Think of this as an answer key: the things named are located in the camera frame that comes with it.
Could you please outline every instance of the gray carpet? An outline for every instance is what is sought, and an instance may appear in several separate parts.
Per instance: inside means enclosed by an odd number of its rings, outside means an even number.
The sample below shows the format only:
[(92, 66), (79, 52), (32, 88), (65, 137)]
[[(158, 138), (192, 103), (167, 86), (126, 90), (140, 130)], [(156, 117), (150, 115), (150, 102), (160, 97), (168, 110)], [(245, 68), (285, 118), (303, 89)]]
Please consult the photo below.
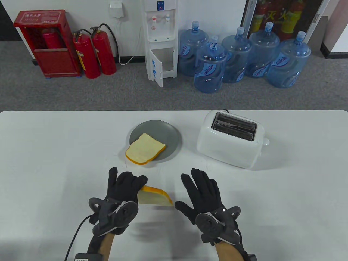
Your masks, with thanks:
[(312, 55), (297, 83), (277, 89), (245, 77), (203, 94), (192, 78), (147, 78), (144, 63), (118, 65), (112, 76), (46, 80), (23, 42), (0, 42), (0, 111), (9, 110), (348, 110), (348, 60)]

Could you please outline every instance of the black glove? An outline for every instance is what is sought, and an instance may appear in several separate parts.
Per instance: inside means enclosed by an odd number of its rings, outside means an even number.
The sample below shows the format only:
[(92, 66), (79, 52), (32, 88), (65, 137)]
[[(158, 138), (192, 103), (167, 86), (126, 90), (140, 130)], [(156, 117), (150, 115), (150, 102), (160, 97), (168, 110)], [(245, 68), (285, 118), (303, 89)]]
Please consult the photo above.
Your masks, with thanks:
[[(109, 170), (108, 191), (105, 200), (112, 198), (117, 201), (134, 201), (138, 204), (138, 192), (147, 183), (148, 179), (142, 175), (135, 177), (131, 172), (122, 172), (117, 178), (117, 168)], [(99, 211), (95, 212), (89, 219), (91, 224), (95, 224), (99, 220)], [(124, 228), (116, 228), (111, 233), (119, 235), (124, 232)]]
[(191, 175), (197, 187), (187, 174), (181, 174), (181, 181), (189, 194), (193, 209), (182, 201), (175, 202), (174, 206), (195, 225), (195, 219), (199, 213), (211, 212), (224, 206), (221, 203), (220, 191), (215, 180), (210, 180), (207, 173), (196, 168), (191, 170)]

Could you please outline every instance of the table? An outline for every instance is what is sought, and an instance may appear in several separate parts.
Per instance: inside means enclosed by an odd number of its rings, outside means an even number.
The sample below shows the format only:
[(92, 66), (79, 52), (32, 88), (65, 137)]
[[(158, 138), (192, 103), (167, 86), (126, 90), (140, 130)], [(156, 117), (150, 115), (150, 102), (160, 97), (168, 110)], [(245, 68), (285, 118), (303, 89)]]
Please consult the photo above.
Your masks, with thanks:
[[(259, 261), (344, 260), (348, 256), (348, 114), (345, 111), (234, 111), (262, 123), (270, 145), (253, 170), (196, 151), (207, 111), (0, 113), (0, 260), (63, 260), (90, 197), (103, 198), (108, 169), (132, 171), (173, 200), (189, 202), (180, 181), (192, 167), (217, 180), (226, 207), (238, 205), (244, 247)], [(137, 124), (160, 119), (182, 135), (169, 161), (125, 159)], [(71, 250), (86, 252), (85, 223)], [(141, 205), (116, 236), (110, 260), (217, 260), (215, 249), (172, 207)]]

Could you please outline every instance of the blue water jug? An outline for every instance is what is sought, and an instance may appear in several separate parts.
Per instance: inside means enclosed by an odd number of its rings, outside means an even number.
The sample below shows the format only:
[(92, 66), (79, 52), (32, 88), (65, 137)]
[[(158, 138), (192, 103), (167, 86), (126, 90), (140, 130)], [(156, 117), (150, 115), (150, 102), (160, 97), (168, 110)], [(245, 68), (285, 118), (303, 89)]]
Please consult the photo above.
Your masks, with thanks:
[(272, 32), (273, 23), (267, 22), (264, 30), (252, 33), (249, 37), (252, 50), (249, 55), (245, 74), (249, 77), (262, 77), (271, 62), (276, 58), (279, 37)]
[(209, 41), (206, 32), (198, 29), (199, 22), (192, 22), (192, 29), (183, 32), (180, 36), (179, 70), (182, 74), (193, 77), (197, 50)]
[(223, 82), (233, 84), (243, 79), (251, 51), (251, 41), (243, 37), (243, 33), (244, 27), (238, 27), (237, 34), (227, 36), (222, 41), (221, 45), (228, 52)]
[(272, 62), (267, 80), (278, 88), (288, 88), (295, 84), (311, 54), (309, 46), (303, 42), (306, 33), (298, 32), (296, 39), (284, 41), (279, 46), (279, 55)]
[(221, 88), (226, 60), (227, 50), (218, 44), (217, 36), (212, 36), (210, 43), (197, 51), (194, 86), (202, 93), (218, 91)]

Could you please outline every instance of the bread slice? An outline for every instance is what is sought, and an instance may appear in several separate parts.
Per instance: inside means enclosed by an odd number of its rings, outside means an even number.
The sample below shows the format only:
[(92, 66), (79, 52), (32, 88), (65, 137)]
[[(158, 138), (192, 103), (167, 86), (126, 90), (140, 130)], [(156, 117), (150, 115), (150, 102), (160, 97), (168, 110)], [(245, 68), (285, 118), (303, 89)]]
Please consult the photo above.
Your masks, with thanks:
[(126, 150), (126, 157), (135, 164), (144, 165), (155, 159), (165, 148), (165, 144), (144, 133)]
[(143, 205), (173, 206), (173, 201), (165, 191), (149, 186), (143, 186), (138, 192), (138, 202)]

